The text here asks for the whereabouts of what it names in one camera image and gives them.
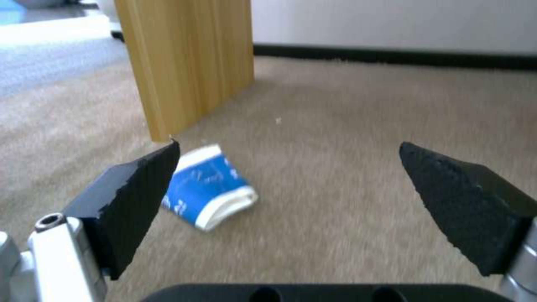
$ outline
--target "wooden furniture panel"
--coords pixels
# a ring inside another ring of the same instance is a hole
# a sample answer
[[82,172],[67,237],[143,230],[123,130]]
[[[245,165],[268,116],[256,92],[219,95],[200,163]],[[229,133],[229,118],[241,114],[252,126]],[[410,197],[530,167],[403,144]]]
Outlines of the wooden furniture panel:
[[115,0],[151,138],[253,81],[250,0]]

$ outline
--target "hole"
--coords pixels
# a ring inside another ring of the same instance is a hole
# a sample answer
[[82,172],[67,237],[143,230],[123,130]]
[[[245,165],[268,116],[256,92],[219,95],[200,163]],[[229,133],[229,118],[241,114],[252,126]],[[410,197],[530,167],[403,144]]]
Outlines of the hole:
[[41,224],[43,224],[43,225],[53,224],[56,221],[58,221],[59,218],[60,218],[59,215],[50,215],[50,216],[47,216],[47,217],[41,219]]
[[390,287],[380,287],[373,292],[373,302],[406,302],[406,299]]
[[261,287],[250,296],[250,302],[280,302],[280,294],[270,287]]

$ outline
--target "black rubber gripper pad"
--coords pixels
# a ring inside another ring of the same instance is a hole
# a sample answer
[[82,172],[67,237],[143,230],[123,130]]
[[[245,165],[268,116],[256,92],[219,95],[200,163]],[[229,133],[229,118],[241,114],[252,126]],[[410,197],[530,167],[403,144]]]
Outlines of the black rubber gripper pad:
[[82,220],[101,269],[116,280],[132,261],[166,194],[179,160],[172,144],[109,168],[64,210]]
[[447,239],[481,275],[504,274],[537,215],[536,201],[485,166],[408,142],[399,155]]

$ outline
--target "beige carpet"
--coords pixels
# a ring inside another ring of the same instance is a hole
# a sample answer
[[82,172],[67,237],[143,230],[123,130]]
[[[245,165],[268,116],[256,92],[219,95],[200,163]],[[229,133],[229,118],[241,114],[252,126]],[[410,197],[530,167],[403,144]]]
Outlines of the beige carpet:
[[[537,75],[265,57],[255,67],[250,89],[178,139],[184,151],[220,143],[259,203],[208,234],[160,211],[110,301],[191,282],[495,287],[436,228],[397,151],[409,140],[481,162],[537,197]],[[0,140],[0,228],[20,246],[107,166],[159,147],[127,61],[0,99]]]

